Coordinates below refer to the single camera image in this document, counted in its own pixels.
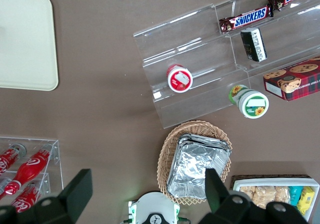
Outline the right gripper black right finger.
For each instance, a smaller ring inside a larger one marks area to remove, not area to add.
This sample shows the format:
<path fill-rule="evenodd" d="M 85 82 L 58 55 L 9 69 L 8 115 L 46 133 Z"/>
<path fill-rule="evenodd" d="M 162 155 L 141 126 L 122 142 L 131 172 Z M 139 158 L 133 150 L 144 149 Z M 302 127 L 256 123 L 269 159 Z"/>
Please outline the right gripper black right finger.
<path fill-rule="evenodd" d="M 263 209 L 242 192 L 231 194 L 215 169 L 205 171 L 205 194 L 211 210 L 199 223 L 307 223 L 290 204 L 273 201 Z"/>

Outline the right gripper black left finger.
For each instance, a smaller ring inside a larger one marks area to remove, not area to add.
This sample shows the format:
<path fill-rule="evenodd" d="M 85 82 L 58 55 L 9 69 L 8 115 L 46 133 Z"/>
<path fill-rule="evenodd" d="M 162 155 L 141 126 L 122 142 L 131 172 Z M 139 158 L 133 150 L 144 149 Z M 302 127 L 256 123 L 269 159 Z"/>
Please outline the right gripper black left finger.
<path fill-rule="evenodd" d="M 82 169 L 58 196 L 38 201 L 17 213 L 11 205 L 0 207 L 1 223 L 76 223 L 93 195 L 91 169 Z"/>

